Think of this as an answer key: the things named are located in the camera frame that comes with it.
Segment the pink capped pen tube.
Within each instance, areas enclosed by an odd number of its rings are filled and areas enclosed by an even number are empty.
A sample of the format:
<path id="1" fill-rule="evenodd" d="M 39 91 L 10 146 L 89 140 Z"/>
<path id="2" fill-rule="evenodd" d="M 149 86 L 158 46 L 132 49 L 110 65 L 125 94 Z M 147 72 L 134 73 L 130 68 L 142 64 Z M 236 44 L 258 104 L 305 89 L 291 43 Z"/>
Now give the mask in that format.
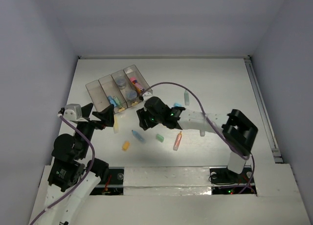
<path id="1" fill-rule="evenodd" d="M 143 93 L 145 91 L 144 87 L 138 82 L 138 80 L 135 77 L 131 77 L 130 81 L 134 85 L 138 93 Z"/>

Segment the clear paperclip jar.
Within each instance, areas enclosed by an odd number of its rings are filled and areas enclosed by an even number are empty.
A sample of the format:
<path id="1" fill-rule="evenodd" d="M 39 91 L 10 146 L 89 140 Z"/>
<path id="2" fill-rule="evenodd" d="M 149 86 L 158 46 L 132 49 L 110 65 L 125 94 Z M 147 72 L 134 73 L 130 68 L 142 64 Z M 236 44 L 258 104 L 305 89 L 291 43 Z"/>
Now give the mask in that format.
<path id="1" fill-rule="evenodd" d="M 122 76 L 117 77 L 115 82 L 120 89 L 124 89 L 126 87 L 126 80 Z"/>
<path id="2" fill-rule="evenodd" d="M 136 99 L 137 98 L 137 92 L 135 90 L 126 91 L 126 98 L 128 101 Z"/>

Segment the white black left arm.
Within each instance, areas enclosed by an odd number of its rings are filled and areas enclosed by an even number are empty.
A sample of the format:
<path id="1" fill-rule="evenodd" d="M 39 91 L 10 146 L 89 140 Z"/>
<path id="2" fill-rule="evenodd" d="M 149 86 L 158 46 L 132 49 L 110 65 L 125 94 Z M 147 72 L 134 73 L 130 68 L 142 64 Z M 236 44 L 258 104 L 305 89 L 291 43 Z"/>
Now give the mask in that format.
<path id="1" fill-rule="evenodd" d="M 100 112 L 92 108 L 92 103 L 69 104 L 58 112 L 74 133 L 61 134 L 54 141 L 54 162 L 39 225 L 71 225 L 95 186 L 109 177 L 109 165 L 95 157 L 91 139 L 95 130 L 114 126 L 113 105 Z"/>

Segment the green capped highlighter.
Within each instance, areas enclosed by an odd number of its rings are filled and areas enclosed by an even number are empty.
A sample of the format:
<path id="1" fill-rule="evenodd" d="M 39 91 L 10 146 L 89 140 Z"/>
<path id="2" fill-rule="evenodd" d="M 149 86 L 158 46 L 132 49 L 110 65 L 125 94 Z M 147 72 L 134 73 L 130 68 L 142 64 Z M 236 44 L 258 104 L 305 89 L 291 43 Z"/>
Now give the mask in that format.
<path id="1" fill-rule="evenodd" d="M 117 106 L 120 106 L 120 105 L 121 105 L 121 102 L 120 102 L 120 100 L 119 100 L 118 97 L 114 96 L 113 99 L 114 99 L 114 101 L 115 101 L 115 103 L 116 103 Z"/>

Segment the green highlighter with tip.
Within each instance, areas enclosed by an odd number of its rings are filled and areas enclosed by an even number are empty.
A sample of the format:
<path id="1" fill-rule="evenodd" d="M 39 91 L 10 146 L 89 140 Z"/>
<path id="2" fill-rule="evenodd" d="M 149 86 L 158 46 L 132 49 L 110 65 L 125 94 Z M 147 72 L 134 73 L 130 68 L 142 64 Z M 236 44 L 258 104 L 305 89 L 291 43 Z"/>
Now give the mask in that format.
<path id="1" fill-rule="evenodd" d="M 187 90 L 184 92 L 184 103 L 186 106 L 190 105 L 189 92 Z"/>

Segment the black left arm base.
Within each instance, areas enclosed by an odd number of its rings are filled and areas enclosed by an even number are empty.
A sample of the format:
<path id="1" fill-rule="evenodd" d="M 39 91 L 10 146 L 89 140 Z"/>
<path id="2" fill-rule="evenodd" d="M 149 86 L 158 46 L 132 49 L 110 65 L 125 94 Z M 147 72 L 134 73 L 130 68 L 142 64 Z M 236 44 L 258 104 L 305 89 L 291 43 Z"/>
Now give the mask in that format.
<path id="1" fill-rule="evenodd" d="M 110 169 L 109 176 L 106 180 L 101 181 L 98 186 L 100 188 L 122 188 L 124 182 L 124 169 Z"/>

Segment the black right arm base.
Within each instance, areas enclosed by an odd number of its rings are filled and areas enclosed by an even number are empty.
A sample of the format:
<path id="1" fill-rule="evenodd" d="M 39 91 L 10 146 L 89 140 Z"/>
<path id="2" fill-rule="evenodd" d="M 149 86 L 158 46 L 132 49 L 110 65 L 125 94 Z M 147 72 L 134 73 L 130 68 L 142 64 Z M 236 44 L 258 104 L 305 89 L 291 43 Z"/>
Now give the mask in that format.
<path id="1" fill-rule="evenodd" d="M 210 169 L 209 181 L 215 185 L 233 185 L 247 183 L 252 176 L 250 168 L 244 168 L 242 173 L 236 174 L 226 168 Z"/>

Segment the yellow highlighter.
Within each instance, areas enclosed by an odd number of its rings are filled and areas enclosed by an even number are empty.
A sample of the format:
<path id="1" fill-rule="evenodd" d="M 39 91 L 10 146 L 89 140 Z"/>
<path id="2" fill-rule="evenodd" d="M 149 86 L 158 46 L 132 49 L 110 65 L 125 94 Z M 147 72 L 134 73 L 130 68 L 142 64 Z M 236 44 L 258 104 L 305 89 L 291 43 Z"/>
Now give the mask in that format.
<path id="1" fill-rule="evenodd" d="M 115 134 L 119 132 L 118 118 L 117 118 L 116 115 L 114 115 L 113 132 L 114 132 Z"/>

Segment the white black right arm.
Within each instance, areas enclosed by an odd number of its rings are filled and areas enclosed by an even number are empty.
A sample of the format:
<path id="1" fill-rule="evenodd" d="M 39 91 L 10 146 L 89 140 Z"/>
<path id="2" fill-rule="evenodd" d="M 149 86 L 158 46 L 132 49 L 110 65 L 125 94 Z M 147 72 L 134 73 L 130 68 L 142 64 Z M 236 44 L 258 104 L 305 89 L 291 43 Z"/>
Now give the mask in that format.
<path id="1" fill-rule="evenodd" d="M 170 108 L 160 98 L 153 96 L 136 113 L 143 130 L 161 124 L 168 129 L 198 130 L 201 136 L 206 132 L 217 134 L 231 150 L 225 170 L 226 178 L 236 182 L 243 176 L 258 128 L 240 110 L 232 109 L 228 114 L 203 114 L 185 107 Z"/>

